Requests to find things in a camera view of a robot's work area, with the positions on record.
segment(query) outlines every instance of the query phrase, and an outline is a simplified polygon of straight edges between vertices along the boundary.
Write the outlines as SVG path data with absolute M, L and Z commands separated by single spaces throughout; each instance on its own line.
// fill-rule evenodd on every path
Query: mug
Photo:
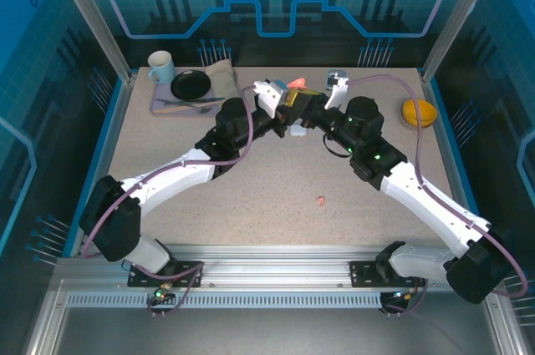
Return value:
M 158 50 L 149 56 L 149 65 L 152 68 L 149 71 L 149 79 L 152 82 L 160 84 L 170 84 L 175 77 L 175 65 L 171 53 L 165 50 Z

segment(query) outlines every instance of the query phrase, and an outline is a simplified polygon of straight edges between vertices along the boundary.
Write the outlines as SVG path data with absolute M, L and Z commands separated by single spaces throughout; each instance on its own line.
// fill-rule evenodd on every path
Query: metal bracket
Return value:
M 192 267 L 195 267 L 199 264 L 202 264 L 201 261 L 178 261 L 175 266 L 175 270 L 173 274 L 178 274 L 181 271 L 185 271 L 188 269 L 191 269 Z M 183 276 L 179 280 L 173 281 L 173 288 L 186 288 L 190 284 L 191 279 L 195 276 L 195 282 L 191 286 L 192 288 L 198 288 L 201 286 L 201 274 L 202 269 L 198 271 L 197 273 L 190 273 L 188 275 Z M 152 277 L 148 277 L 147 275 L 143 274 L 139 269 L 137 269 L 135 266 L 132 266 L 130 268 L 130 274 L 127 281 L 128 287 L 136 287 L 136 288 L 157 288 L 161 285 L 161 283 L 164 282 L 163 280 L 157 280 Z
M 389 281 L 377 271 L 376 261 L 351 261 L 349 263 L 351 271 L 351 286 L 353 288 L 412 288 L 416 285 L 423 287 L 425 281 L 421 278 L 414 277 L 391 277 Z

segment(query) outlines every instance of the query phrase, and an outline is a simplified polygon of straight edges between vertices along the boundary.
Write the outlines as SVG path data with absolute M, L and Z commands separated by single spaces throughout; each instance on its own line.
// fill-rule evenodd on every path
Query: gray tabletop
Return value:
M 256 80 L 307 79 L 323 90 L 328 68 L 235 68 L 239 86 Z M 154 116 L 154 84 L 141 68 L 120 132 L 110 174 L 117 180 L 136 176 L 186 153 L 214 125 L 213 117 Z M 390 74 L 404 79 L 423 97 L 413 68 L 347 68 L 350 78 Z M 415 158 L 416 132 L 403 124 L 405 90 L 390 81 L 349 89 L 374 98 L 385 116 L 383 136 Z M 253 144 L 249 156 L 230 172 L 195 186 L 158 206 L 142 221 L 148 236 L 173 244 L 385 245 L 404 240 L 416 245 L 443 245 L 422 221 L 395 200 L 353 174 L 349 161 L 327 152 L 322 133 L 304 138 L 274 133 Z M 422 171 L 450 195 L 441 154 L 432 128 L 424 132 Z M 316 198 L 324 196 L 319 207 Z

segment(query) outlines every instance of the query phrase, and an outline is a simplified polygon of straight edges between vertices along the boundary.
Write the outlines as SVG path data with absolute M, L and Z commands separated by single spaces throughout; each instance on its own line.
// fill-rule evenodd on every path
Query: orange object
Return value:
M 290 89 L 308 89 L 305 78 L 297 78 L 295 81 L 290 82 L 286 86 L 288 86 Z

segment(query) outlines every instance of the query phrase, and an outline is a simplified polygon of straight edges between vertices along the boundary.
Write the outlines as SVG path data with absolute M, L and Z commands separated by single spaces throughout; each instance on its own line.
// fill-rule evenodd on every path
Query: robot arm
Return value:
M 395 243 L 387 248 L 388 253 L 382 252 L 378 256 L 378 269 L 384 279 L 397 275 L 447 281 L 468 301 L 482 301 L 511 270 L 509 263 L 481 234 L 468 228 L 420 188 L 414 166 L 381 137 L 384 118 L 374 100 L 353 98 L 345 113 L 339 110 L 347 90 L 346 83 L 347 79 L 337 78 L 332 84 L 330 97 L 312 90 L 288 90 L 278 81 L 255 83 L 257 110 L 252 113 L 253 138 L 264 136 L 271 130 L 282 138 L 286 128 L 297 119 L 303 120 L 303 127 L 319 127 L 328 139 L 336 141 L 352 155 L 349 163 L 361 180 L 413 211 L 449 248 L 436 251 Z M 236 159 L 247 137 L 247 114 L 242 100 L 229 99 L 216 116 L 216 127 L 206 133 L 195 149 L 171 164 L 186 160 Z M 169 265 L 176 260 L 162 244 L 141 235 L 141 217 L 183 190 L 213 180 L 231 168 L 232 165 L 179 165 L 162 172 L 116 208 L 95 236 L 95 245 L 108 261 L 126 259 L 162 276 L 172 274 Z M 145 176 L 122 182 L 110 176 L 100 180 L 82 215 L 82 229 L 89 234 L 114 200 L 138 185 Z M 442 200 L 484 231 L 489 231 L 488 221 L 465 210 L 428 181 L 425 183 Z

